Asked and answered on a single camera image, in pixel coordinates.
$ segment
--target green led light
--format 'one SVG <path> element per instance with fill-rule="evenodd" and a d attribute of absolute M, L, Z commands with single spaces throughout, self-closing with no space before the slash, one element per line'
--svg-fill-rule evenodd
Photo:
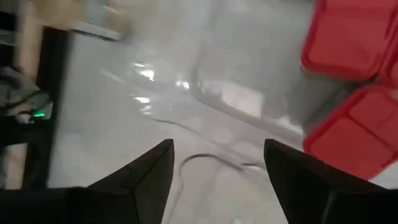
<path fill-rule="evenodd" d="M 42 116 L 45 116 L 45 114 L 44 113 L 37 113 L 37 114 L 34 114 L 33 115 L 33 117 L 42 117 Z"/>

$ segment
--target black cable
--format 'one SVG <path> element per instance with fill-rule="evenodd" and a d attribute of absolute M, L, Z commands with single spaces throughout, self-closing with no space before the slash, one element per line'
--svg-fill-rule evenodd
<path fill-rule="evenodd" d="M 6 113 L 9 110 L 11 110 L 11 109 L 13 109 L 13 108 L 15 108 L 17 106 L 20 106 L 20 105 L 23 105 L 24 103 L 27 103 L 31 98 L 33 98 L 33 97 L 35 97 L 37 95 L 42 95 L 42 94 L 46 94 L 46 92 L 43 91 L 43 90 L 37 90 L 37 91 L 27 95 L 25 98 L 21 99 L 20 101 L 17 101 L 15 103 L 9 103 L 6 106 L 0 106 L 0 113 Z"/>

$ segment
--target white floor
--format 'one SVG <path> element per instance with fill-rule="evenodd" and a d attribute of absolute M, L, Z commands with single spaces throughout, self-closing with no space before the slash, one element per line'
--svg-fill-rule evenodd
<path fill-rule="evenodd" d="M 93 183 L 166 138 L 176 169 L 203 152 L 262 162 L 265 138 L 301 149 L 306 122 L 340 88 L 300 69 L 311 1 L 131 0 L 126 12 L 123 41 L 75 34 L 50 187 Z M 164 223 L 286 223 L 267 181 L 217 162 L 186 172 L 175 176 Z"/>

